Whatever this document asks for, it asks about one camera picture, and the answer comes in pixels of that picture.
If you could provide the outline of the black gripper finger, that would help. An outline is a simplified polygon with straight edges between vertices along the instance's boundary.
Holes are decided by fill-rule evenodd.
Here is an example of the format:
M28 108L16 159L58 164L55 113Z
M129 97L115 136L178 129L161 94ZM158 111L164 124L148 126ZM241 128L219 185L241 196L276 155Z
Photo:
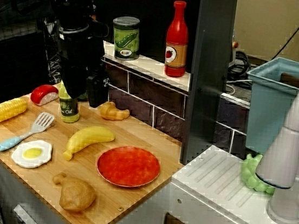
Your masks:
M71 98L78 98L79 101L86 100L86 83L84 79L72 75L62 75L61 79L67 94Z
M107 101L109 78L106 72L93 71L87 78L87 95L89 105L96 108Z

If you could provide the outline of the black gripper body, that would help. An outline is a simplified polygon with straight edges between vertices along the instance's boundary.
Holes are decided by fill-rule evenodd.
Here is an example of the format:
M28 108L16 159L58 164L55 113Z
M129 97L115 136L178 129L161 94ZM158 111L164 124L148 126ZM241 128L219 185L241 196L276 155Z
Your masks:
M84 81L103 70L103 32L92 26L58 28L60 71L63 79Z

